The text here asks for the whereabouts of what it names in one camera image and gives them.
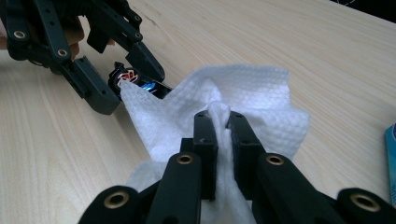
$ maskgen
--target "black plastic finger segment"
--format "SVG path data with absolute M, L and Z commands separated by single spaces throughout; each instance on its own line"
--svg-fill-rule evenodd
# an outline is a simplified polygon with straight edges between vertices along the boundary
M 52 59 L 56 63 L 69 61 L 71 51 L 54 5 L 50 0 L 34 0 L 34 3 L 44 27 L 45 37 Z
M 196 224 L 201 215 L 201 159 L 190 152 L 169 159 L 147 224 Z
M 26 55 L 20 54 L 17 48 L 28 45 L 31 36 L 24 15 L 25 9 L 21 0 L 1 0 L 0 16 L 7 29 L 7 49 L 11 58 L 23 61 Z
M 203 163 L 202 199 L 213 201 L 216 193 L 219 147 L 212 118 L 207 110 L 194 116 L 193 135 L 192 151 L 201 158 Z
M 77 59 L 73 62 L 73 68 L 89 89 L 85 100 L 92 109 L 105 115 L 113 113 L 120 104 L 120 99 L 100 78 L 90 61 L 86 57 Z
M 228 120 L 233 141 L 233 176 L 245 199 L 251 200 L 256 184 L 258 158 L 265 152 L 248 120 L 232 111 Z
M 395 209 L 364 189 L 342 189 L 338 193 L 335 208 L 348 223 L 396 223 Z
M 271 217 L 275 220 L 273 223 L 345 223 L 288 158 L 275 153 L 262 154 L 257 177 L 253 214 L 258 220 Z
M 140 223 L 139 196 L 136 190 L 115 186 L 104 190 L 90 204 L 79 224 Z

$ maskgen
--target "blue component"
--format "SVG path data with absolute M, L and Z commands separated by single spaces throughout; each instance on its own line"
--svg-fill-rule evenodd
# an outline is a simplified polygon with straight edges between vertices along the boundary
M 154 89 L 154 87 L 155 87 L 154 82 L 146 83 L 142 86 L 142 88 L 145 89 L 146 91 L 151 91 L 152 89 Z
M 390 200 L 396 208 L 396 124 L 385 131 L 388 150 Z

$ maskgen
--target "light wood surface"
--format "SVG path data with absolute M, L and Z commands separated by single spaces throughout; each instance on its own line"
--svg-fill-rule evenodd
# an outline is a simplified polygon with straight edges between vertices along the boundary
M 326 0 L 130 5 L 172 87 L 208 64 L 288 68 L 292 103 L 311 115 L 295 164 L 332 197 L 359 187 L 389 201 L 384 131 L 396 122 L 394 23 Z M 83 42 L 80 55 L 106 77 L 126 52 L 116 46 L 100 55 Z M 0 223 L 77 223 L 99 192 L 124 184 L 148 157 L 123 106 L 97 114 L 62 76 L 0 51 Z

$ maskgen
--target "human hand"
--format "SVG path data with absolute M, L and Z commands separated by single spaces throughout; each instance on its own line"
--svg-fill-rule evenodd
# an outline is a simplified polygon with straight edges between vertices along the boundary
M 4 25 L 0 20 L 0 49 L 6 49 L 6 48 L 7 48 L 6 29 L 4 28 Z
M 62 20 L 62 27 L 64 28 L 64 36 L 66 37 L 70 51 L 72 53 L 71 59 L 75 59 L 79 53 L 78 42 L 84 38 L 84 31 L 78 17 L 67 18 Z M 29 24 L 32 39 L 35 42 L 40 42 L 38 35 L 35 32 L 35 27 Z M 0 49 L 7 49 L 7 32 L 0 20 Z

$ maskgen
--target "paper towel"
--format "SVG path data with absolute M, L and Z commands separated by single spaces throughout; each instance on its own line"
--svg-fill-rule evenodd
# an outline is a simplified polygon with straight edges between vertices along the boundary
M 304 140 L 309 115 L 290 104 L 288 70 L 232 64 L 194 71 L 163 100 L 122 82 L 121 97 L 151 160 L 143 161 L 127 185 L 141 191 L 162 178 L 168 159 L 192 138 L 193 117 L 208 110 L 219 144 L 216 200 L 203 202 L 201 223 L 255 223 L 233 180 L 230 110 L 245 115 L 267 152 L 291 159 Z

